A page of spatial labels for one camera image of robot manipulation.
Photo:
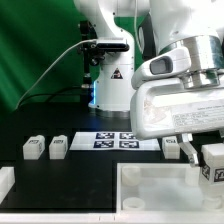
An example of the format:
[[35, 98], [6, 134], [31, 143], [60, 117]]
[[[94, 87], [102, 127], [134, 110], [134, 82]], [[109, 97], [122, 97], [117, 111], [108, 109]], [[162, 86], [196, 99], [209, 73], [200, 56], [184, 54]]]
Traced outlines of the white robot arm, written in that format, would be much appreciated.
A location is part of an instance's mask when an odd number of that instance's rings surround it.
[[97, 35], [90, 109], [129, 118], [139, 140], [176, 137], [199, 165], [190, 135], [224, 127], [224, 0], [73, 1]]

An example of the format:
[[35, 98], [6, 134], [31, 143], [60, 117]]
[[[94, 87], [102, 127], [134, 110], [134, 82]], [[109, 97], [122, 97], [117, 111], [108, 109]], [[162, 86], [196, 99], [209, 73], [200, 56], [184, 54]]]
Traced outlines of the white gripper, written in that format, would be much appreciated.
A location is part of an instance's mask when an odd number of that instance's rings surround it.
[[149, 81], [133, 95], [130, 115], [137, 139], [177, 135], [190, 166], [198, 167], [198, 153], [191, 144], [193, 137], [187, 133], [224, 128], [224, 84], [187, 90], [178, 78]]

